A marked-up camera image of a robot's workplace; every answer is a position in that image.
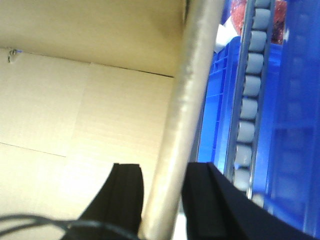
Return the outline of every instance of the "wire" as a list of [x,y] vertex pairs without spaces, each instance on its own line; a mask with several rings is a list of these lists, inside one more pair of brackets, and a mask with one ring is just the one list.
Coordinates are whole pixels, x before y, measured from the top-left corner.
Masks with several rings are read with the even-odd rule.
[[30,228],[35,228],[35,227],[41,227],[44,225],[54,225],[55,227],[58,227],[65,231],[65,233],[71,237],[73,240],[79,240],[79,237],[76,236],[73,230],[69,229],[67,225],[59,222],[55,222],[52,219],[39,216],[39,215],[29,215],[29,214],[16,214],[16,215],[5,215],[5,216],[0,216],[0,222],[4,221],[10,221],[10,220],[33,220],[33,223],[27,223],[11,228],[7,228],[3,231],[0,231],[0,237],[4,235],[11,234],[13,232],[17,232],[20,230],[25,230],[25,229],[30,229]]
[[0,222],[4,221],[10,221],[10,220],[33,220],[33,223],[27,223],[20,226],[15,226],[12,228],[7,228],[3,231],[0,231],[0,237],[4,235],[11,234],[16,231],[34,228],[34,227],[40,227],[43,225],[54,225],[55,227],[58,227],[66,232],[70,237],[72,237],[74,240],[79,240],[78,237],[73,233],[73,231],[70,229],[72,227],[77,228],[100,228],[112,231],[116,234],[121,235],[122,237],[125,237],[128,240],[139,240],[139,238],[132,232],[123,229],[120,226],[107,223],[107,222],[100,222],[95,220],[53,220],[50,218],[46,218],[39,215],[30,215],[30,214],[16,214],[16,215],[6,215],[6,216],[0,216]]

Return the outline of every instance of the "cardboard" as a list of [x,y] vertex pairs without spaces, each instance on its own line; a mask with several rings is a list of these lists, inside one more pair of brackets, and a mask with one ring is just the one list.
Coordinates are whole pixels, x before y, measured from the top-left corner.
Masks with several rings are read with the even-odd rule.
[[2,0],[0,47],[173,76],[185,0]]
[[[141,165],[150,192],[171,77],[0,49],[2,214],[76,219],[113,163]],[[46,227],[4,239],[59,239]]]

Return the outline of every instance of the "blue crate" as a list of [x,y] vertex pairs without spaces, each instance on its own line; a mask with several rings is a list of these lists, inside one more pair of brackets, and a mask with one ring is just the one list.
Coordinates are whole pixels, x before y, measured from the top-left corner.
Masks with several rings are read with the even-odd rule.
[[[287,2],[283,49],[270,47],[253,192],[271,214],[320,238],[320,1]],[[239,47],[236,37],[214,55],[204,108],[198,161],[221,172]]]
[[[224,172],[225,167],[240,45],[241,38],[237,36],[222,51],[214,54],[208,78],[198,162],[213,162],[221,172]],[[275,105],[275,98],[269,98],[269,96],[276,94],[281,50],[282,46],[271,45],[265,93],[268,96],[268,101],[265,102],[266,106],[263,110],[263,114],[266,116],[272,115],[271,112]],[[263,163],[257,168],[259,171],[256,181],[258,191],[264,191],[267,179],[268,162],[265,161],[265,155],[269,153],[262,150],[269,149],[265,136],[268,136],[268,139],[271,137],[272,121],[270,117],[266,119],[268,120],[261,123],[263,130],[260,133],[260,142],[266,147],[261,149],[260,155],[257,156],[257,161]]]
[[264,207],[320,238],[320,2],[288,1]]

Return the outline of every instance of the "small metal clip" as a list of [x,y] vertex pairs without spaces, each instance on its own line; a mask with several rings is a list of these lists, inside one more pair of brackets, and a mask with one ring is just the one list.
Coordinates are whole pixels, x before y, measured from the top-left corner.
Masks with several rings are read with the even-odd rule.
[[21,50],[10,49],[8,53],[8,63],[13,63],[17,57],[17,54],[22,53]]

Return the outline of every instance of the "blue bin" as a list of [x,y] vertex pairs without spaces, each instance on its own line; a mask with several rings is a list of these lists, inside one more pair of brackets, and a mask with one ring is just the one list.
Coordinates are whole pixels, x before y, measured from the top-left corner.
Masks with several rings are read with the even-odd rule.
[[[214,54],[204,105],[198,162],[213,162],[222,173],[225,167],[240,44],[241,38],[237,36],[222,51]],[[266,107],[263,111],[266,116],[272,115],[271,112],[273,112],[275,106],[275,89],[276,83],[279,82],[281,50],[282,46],[271,45],[266,84],[268,101],[265,102]],[[261,124],[264,126],[260,133],[261,142],[268,145],[264,140],[266,135],[269,136],[268,139],[271,137],[272,121],[270,117],[266,117]],[[266,155],[269,155],[269,153],[261,151],[260,158],[265,159]],[[259,191],[265,190],[267,167],[268,163],[266,162],[263,167],[258,168],[258,170],[261,169],[261,177],[259,177],[257,183],[259,183],[258,186],[263,186],[258,189]]]
[[[320,1],[288,0],[283,46],[272,44],[253,193],[264,208],[320,238]],[[209,75],[199,162],[223,172],[240,37],[215,54]]]
[[264,207],[320,238],[320,1],[288,1]]

